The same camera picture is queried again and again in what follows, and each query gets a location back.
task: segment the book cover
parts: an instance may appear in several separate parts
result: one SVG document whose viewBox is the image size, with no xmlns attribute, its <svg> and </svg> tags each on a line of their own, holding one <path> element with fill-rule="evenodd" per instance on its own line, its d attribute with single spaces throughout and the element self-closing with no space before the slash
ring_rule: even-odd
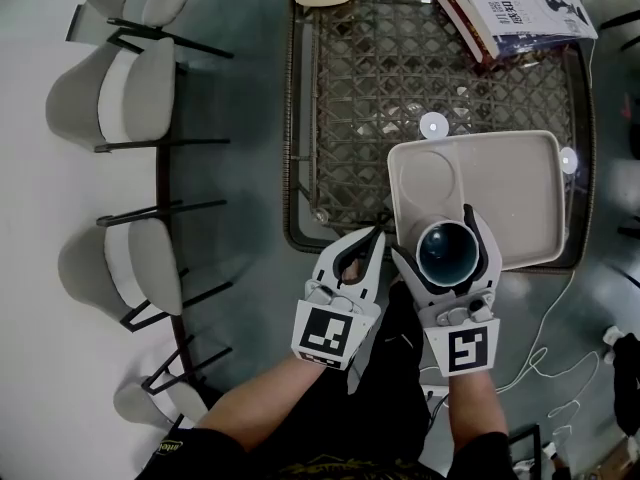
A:
<svg viewBox="0 0 640 480">
<path fill-rule="evenodd" d="M 467 19 L 457 1 L 437 1 L 460 31 L 463 39 L 471 49 L 473 56 L 482 64 L 489 64 L 492 59 L 511 57 L 535 50 L 544 50 L 575 40 L 572 36 L 561 35 L 506 35 L 492 37 L 492 45 L 488 46 L 470 20 Z"/>
<path fill-rule="evenodd" d="M 580 0 L 469 0 L 493 36 L 565 35 L 596 39 Z"/>
</svg>

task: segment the metal lattice table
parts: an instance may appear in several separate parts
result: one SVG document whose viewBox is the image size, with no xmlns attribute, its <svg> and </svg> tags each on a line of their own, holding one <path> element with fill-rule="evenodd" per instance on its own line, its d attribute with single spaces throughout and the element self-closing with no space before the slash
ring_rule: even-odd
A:
<svg viewBox="0 0 640 480">
<path fill-rule="evenodd" d="M 394 233 L 387 155 L 398 143 L 420 139 L 420 117 L 435 111 L 447 117 L 450 135 L 546 129 L 576 150 L 580 168 L 565 177 L 565 252 L 543 269 L 575 268 L 586 245 L 595 174 L 591 95 L 577 48 L 479 69 L 432 0 L 352 0 L 305 16 L 294 12 L 284 180 L 292 245 L 318 252 L 327 243 L 302 231 L 300 194 L 309 214 L 336 237 L 372 223 Z M 308 146 L 301 138 L 305 112 Z"/>
</svg>

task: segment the white tray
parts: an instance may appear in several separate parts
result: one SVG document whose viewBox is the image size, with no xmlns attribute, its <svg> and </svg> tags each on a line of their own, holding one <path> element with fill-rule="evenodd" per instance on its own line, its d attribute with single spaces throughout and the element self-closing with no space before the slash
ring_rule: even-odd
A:
<svg viewBox="0 0 640 480">
<path fill-rule="evenodd" d="M 389 152 L 398 243 L 415 251 L 425 217 L 462 220 L 462 204 L 487 222 L 503 270 L 556 259 L 564 247 L 558 141 L 548 131 L 460 135 L 407 142 Z"/>
</svg>

